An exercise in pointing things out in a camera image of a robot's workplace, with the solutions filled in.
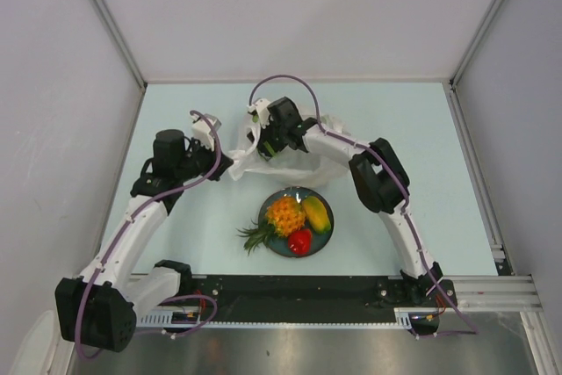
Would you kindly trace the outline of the fake pineapple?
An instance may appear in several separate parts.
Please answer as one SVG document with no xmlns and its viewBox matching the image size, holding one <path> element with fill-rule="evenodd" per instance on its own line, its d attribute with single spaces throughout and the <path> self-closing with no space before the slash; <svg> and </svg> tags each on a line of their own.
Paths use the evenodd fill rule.
<svg viewBox="0 0 562 375">
<path fill-rule="evenodd" d="M 278 198 L 266 209 L 263 217 L 252 222 L 249 228 L 239 229 L 245 239 L 244 250 L 250 254 L 260 246 L 269 247 L 277 238 L 287 239 L 306 223 L 306 214 L 298 200 L 285 196 Z"/>
</svg>

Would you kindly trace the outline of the blue ceramic plate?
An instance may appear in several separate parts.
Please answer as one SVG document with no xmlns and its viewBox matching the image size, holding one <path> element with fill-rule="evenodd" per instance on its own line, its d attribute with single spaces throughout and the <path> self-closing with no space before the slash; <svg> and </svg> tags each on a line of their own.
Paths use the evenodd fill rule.
<svg viewBox="0 0 562 375">
<path fill-rule="evenodd" d="M 278 191 L 278 192 L 275 192 L 275 193 L 271 194 L 267 199 L 265 199 L 265 201 L 261 205 L 260 211 L 258 213 L 258 218 L 264 216 L 266 209 L 273 203 L 274 200 L 276 200 L 278 198 L 285 197 L 285 196 L 296 198 L 300 204 L 301 204 L 302 200 L 305 199 L 308 196 L 318 197 L 324 203 L 324 206 L 328 209 L 328 216 L 329 216 L 331 224 L 332 224 L 332 229 L 329 232 L 326 232 L 324 234 L 318 234 L 317 232 L 315 232 L 313 230 L 313 228 L 310 226 L 310 224 L 308 222 L 308 219 L 306 218 L 306 223 L 305 223 L 303 228 L 308 228 L 308 229 L 311 230 L 311 232 L 313 234 L 313 239 L 312 239 L 312 245 L 311 245 L 311 248 L 310 248 L 309 252 L 304 256 L 297 256 L 289 250 L 289 247 L 288 247 L 288 238 L 289 237 L 287 239 L 277 238 L 267 248 L 270 249 L 273 253 L 275 253 L 279 256 L 288 257 L 288 258 L 304 258 L 304 257 L 312 256 L 312 255 L 320 252 L 322 249 L 324 249 L 328 245 L 328 242 L 331 240 L 331 237 L 334 233 L 335 220 L 334 220 L 334 215 L 333 215 L 332 209 L 331 209 L 330 205 L 328 204 L 327 200 L 324 199 L 318 192 L 313 191 L 313 190 L 308 189 L 308 188 L 303 188 L 303 187 L 284 188 L 281 191 Z"/>
</svg>

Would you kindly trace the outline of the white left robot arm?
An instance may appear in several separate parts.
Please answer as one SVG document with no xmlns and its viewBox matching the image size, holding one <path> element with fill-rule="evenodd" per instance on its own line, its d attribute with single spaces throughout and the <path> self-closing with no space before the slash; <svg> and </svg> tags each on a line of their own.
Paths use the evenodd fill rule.
<svg viewBox="0 0 562 375">
<path fill-rule="evenodd" d="M 176 129 L 155 136 L 153 154 L 133 184 L 121 222 L 110 240 L 75 278 L 54 291 L 61 336 L 81 352 L 84 346 L 121 352 L 139 319 L 170 299 L 182 305 L 194 284 L 187 264 L 163 260 L 137 282 L 130 277 L 156 230 L 184 192 L 217 180 L 231 165 L 213 124 L 197 121 L 192 137 Z"/>
</svg>

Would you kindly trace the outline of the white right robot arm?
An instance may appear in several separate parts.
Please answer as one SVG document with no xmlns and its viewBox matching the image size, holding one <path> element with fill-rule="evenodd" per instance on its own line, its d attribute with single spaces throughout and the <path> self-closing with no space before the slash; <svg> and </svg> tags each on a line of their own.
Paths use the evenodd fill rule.
<svg viewBox="0 0 562 375">
<path fill-rule="evenodd" d="M 384 138 L 365 143 L 327 129 L 321 120 L 303 119 L 288 97 L 264 98 L 248 106 L 260 126 L 254 143 L 267 156 L 285 148 L 326 157 L 349 169 L 363 206 L 379 215 L 400 259 L 400 274 L 407 280 L 405 294 L 416 306 L 436 296 L 443 272 L 423 245 L 410 210 L 409 177 L 392 145 Z"/>
</svg>

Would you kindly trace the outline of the fake yellow green mango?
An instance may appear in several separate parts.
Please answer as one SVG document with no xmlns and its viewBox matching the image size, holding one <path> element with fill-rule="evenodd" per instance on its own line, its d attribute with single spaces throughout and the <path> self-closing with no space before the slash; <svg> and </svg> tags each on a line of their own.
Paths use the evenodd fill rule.
<svg viewBox="0 0 562 375">
<path fill-rule="evenodd" d="M 302 200 L 301 205 L 310 226 L 315 232 L 324 234 L 332 229 L 328 209 L 318 197 L 308 196 Z"/>
</svg>

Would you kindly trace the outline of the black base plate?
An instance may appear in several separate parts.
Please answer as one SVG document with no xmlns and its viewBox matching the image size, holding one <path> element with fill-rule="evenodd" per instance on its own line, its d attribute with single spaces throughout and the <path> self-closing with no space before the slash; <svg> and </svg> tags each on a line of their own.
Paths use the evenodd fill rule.
<svg viewBox="0 0 562 375">
<path fill-rule="evenodd" d="M 199 275 L 192 299 L 156 309 L 198 311 L 206 324 L 220 322 L 376 323 L 405 313 L 410 321 L 438 315 L 456 301 L 443 288 L 423 296 L 399 276 Z"/>
</svg>

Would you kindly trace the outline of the fake red pepper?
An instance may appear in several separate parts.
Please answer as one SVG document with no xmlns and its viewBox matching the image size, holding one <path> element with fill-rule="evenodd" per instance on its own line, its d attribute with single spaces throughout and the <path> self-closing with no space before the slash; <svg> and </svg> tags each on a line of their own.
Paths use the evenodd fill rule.
<svg viewBox="0 0 562 375">
<path fill-rule="evenodd" d="M 289 250 L 297 255 L 306 255 L 312 245 L 313 234 L 310 229 L 303 228 L 299 231 L 292 233 L 288 238 Z"/>
</svg>

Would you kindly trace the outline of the white plastic bag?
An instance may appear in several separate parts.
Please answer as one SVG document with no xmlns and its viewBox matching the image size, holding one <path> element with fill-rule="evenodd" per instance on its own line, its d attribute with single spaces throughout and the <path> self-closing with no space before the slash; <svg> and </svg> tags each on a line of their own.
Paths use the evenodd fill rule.
<svg viewBox="0 0 562 375">
<path fill-rule="evenodd" d="M 308 188 L 320 187 L 345 176 L 349 170 L 343 165 L 321 155 L 305 153 L 290 148 L 270 160 L 265 160 L 257 151 L 257 139 L 262 128 L 250 120 L 248 110 L 239 126 L 237 147 L 227 156 L 233 164 L 227 172 L 233 180 L 247 174 L 260 174 L 289 185 Z"/>
</svg>

